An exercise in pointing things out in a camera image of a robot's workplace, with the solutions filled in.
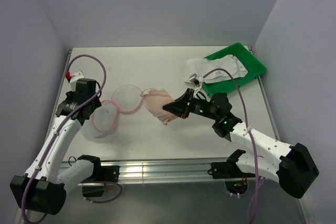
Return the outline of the pink-rimmed mesh laundry bag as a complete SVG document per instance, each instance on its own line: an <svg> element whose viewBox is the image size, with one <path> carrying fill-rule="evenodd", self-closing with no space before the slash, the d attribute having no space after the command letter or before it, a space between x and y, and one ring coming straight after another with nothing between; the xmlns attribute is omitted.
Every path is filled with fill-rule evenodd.
<svg viewBox="0 0 336 224"><path fill-rule="evenodd" d="M137 112L143 102L142 90L135 85L123 85L115 89L111 99L101 101L101 106L85 121L80 133L87 139L101 138L113 132L119 115Z"/></svg>

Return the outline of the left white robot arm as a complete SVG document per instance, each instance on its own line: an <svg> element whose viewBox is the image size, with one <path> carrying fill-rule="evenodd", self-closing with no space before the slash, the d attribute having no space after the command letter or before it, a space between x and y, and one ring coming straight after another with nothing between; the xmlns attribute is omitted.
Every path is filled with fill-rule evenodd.
<svg viewBox="0 0 336 224"><path fill-rule="evenodd" d="M59 172L73 138L100 106L93 79L77 80L75 89L66 93L38 156L23 176L15 175L10 182L22 211L56 215L63 207L67 194L79 183L86 179L96 182L101 178L100 158L90 155L81 155L70 168Z"/></svg>

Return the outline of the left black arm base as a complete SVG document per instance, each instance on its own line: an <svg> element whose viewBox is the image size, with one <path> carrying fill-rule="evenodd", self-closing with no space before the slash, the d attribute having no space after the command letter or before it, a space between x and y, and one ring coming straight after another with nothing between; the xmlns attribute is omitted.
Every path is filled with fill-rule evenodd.
<svg viewBox="0 0 336 224"><path fill-rule="evenodd" d="M87 160L93 163L93 174L84 180L85 183L94 183L97 182L113 182L117 183L120 174L120 166L118 165L107 165L102 166L101 160L99 157L90 156L90 155L81 155L78 157L78 160ZM83 186L82 195L86 198L98 198L103 196L107 184L100 186Z"/></svg>

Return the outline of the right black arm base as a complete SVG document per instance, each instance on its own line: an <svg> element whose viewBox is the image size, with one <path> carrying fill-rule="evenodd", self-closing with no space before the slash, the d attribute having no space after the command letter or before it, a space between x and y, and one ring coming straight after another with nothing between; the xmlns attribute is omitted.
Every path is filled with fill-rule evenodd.
<svg viewBox="0 0 336 224"><path fill-rule="evenodd" d="M213 162L207 173L212 179L223 179L231 197L248 193L248 178L254 177L253 174L243 173L236 164L230 162Z"/></svg>

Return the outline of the green plastic tray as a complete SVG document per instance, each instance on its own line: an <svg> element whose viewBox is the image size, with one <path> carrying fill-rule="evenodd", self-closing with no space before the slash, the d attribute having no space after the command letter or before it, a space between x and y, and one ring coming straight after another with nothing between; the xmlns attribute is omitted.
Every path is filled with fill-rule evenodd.
<svg viewBox="0 0 336 224"><path fill-rule="evenodd" d="M208 60L216 60L229 55L235 56L247 70L247 74L244 77L235 78L239 86L247 84L266 72L266 67L238 42L205 58ZM231 79L229 79L213 84L203 83L202 88L208 95L212 96L215 93L229 93L235 90L235 85Z"/></svg>

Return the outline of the beige pink bra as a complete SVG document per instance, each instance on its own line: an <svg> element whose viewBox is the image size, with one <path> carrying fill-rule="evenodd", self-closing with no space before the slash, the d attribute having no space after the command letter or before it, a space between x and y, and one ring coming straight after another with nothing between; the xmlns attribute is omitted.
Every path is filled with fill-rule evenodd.
<svg viewBox="0 0 336 224"><path fill-rule="evenodd" d="M140 96L144 101L146 109L159 119L163 125L167 125L177 118L174 114L163 109L164 105L174 102L174 99L165 89L148 88L143 90Z"/></svg>

